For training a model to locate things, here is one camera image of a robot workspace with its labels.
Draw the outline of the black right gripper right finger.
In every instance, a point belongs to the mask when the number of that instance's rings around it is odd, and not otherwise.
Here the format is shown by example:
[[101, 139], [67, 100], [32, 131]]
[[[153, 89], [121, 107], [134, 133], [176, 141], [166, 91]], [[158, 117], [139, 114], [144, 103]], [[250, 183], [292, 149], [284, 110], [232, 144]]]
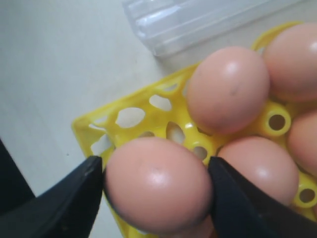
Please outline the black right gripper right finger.
[[220, 238], [315, 238], [317, 224], [274, 200], [223, 158], [211, 157], [210, 215]]

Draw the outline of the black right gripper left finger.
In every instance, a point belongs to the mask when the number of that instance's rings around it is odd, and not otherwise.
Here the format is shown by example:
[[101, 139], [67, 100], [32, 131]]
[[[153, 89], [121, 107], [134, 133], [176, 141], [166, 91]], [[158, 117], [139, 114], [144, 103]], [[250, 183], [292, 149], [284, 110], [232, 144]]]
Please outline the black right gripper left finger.
[[87, 238], [99, 211], [103, 165], [90, 156], [45, 193], [0, 218], [2, 238]]

